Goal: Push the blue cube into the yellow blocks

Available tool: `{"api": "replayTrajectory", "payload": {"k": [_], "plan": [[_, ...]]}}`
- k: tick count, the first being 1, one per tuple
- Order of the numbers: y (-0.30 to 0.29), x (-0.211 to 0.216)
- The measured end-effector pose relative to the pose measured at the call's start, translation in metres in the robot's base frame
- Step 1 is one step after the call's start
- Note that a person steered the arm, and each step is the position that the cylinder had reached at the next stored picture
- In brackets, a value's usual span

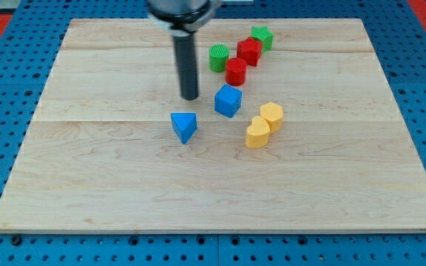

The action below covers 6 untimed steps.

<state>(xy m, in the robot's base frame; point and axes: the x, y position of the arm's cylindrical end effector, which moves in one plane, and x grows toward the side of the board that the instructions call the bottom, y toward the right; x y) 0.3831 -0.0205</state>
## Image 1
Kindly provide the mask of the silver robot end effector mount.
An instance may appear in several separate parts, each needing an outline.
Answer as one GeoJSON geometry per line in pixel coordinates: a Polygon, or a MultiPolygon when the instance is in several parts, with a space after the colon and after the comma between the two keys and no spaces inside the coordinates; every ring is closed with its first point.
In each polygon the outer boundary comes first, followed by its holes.
{"type": "Polygon", "coordinates": [[[221,5],[221,0],[146,0],[148,18],[173,36],[194,34],[221,5]]]}

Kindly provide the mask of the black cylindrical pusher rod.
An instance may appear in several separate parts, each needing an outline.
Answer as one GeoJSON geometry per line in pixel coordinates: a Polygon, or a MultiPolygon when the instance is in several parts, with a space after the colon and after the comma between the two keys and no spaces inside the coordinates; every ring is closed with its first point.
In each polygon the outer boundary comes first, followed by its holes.
{"type": "Polygon", "coordinates": [[[195,100],[199,96],[195,36],[193,34],[173,36],[172,40],[180,96],[185,100],[195,100]]]}

